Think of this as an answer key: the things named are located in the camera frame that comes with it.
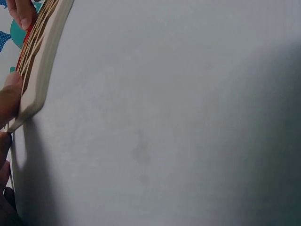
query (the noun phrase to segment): white surface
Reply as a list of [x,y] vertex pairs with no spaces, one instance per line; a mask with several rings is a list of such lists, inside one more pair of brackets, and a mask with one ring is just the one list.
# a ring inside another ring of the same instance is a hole
[[16,132],[28,225],[301,225],[298,0],[74,2]]

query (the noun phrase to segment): hand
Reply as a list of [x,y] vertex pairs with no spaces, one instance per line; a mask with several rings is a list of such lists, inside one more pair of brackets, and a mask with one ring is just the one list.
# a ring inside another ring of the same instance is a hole
[[[17,114],[21,89],[21,76],[17,72],[12,72],[7,77],[3,90],[0,91],[0,128]],[[10,175],[10,166],[6,157],[11,142],[9,133],[0,132],[0,225],[21,226],[23,224],[16,212],[14,191],[6,187]]]
[[38,13],[31,0],[6,0],[10,15],[23,30],[37,20]]

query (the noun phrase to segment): red edge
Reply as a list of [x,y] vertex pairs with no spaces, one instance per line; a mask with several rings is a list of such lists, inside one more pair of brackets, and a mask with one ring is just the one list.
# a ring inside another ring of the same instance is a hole
[[[26,41],[27,41],[27,39],[28,39],[28,37],[30,35],[30,32],[32,31],[32,28],[33,28],[33,24],[30,25],[30,27],[27,29],[27,33],[26,33],[25,38],[23,40],[23,47],[26,44]],[[16,71],[19,69],[19,64],[20,64],[20,60],[21,60],[21,56],[23,54],[23,51],[24,51],[24,48],[22,48],[22,50],[21,50],[21,54],[19,56],[18,63],[17,63],[17,66],[16,66]]]

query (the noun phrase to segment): wooden board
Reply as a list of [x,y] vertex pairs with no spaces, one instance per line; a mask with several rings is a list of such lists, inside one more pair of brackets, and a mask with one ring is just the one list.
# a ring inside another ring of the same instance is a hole
[[28,32],[16,71],[23,78],[19,113],[6,126],[14,132],[44,105],[56,49],[74,0],[46,0]]

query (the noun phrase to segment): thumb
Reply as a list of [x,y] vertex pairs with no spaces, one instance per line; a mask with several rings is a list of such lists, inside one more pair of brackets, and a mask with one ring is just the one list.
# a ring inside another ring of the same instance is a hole
[[22,78],[18,72],[12,72],[0,91],[0,128],[4,127],[9,120],[13,119],[19,109]]
[[31,0],[16,0],[17,14],[21,19],[23,30],[27,30],[32,24],[36,10]]

